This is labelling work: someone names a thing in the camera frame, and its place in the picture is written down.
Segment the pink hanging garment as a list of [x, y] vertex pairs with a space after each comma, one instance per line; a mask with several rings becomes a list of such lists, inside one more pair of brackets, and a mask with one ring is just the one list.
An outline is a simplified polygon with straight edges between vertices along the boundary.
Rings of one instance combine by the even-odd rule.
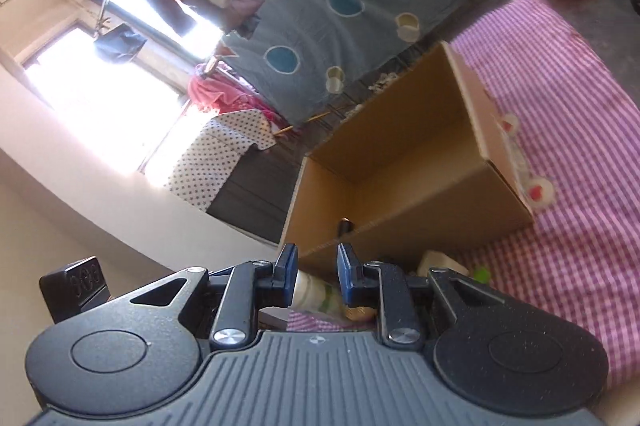
[[205, 66], [198, 64], [188, 85], [191, 103], [201, 112], [217, 114], [258, 110], [270, 123], [279, 129], [288, 123], [267, 102], [248, 87], [244, 87], [218, 70], [206, 73]]

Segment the pink checkered tablecloth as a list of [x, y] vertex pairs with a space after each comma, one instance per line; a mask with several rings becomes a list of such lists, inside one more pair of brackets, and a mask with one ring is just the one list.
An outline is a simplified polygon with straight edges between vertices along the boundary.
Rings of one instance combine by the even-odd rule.
[[447, 42], [494, 100], [533, 222], [477, 250], [495, 287], [600, 339], [639, 374], [639, 111], [545, 0], [512, 0]]

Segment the white polka dot cloth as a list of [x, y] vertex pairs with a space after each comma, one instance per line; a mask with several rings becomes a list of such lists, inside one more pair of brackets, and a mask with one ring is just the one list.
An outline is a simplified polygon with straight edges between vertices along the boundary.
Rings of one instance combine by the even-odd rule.
[[275, 144], [271, 123], [259, 110], [218, 115], [182, 154], [164, 188], [205, 212], [249, 149], [265, 151]]

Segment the brown cardboard box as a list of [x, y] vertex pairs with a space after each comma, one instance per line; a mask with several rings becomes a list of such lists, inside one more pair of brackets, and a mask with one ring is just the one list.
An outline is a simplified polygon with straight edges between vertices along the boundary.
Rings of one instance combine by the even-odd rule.
[[477, 250], [533, 220], [494, 100], [440, 42], [305, 157], [281, 241], [331, 279], [341, 242], [413, 268], [429, 250]]

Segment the green glass dropper bottle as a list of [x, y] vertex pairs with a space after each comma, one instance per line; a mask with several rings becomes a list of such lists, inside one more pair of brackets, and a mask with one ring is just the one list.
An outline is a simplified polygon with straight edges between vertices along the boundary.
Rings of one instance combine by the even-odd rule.
[[333, 285], [306, 272], [297, 271], [291, 308], [300, 312], [340, 316], [343, 313], [343, 301]]

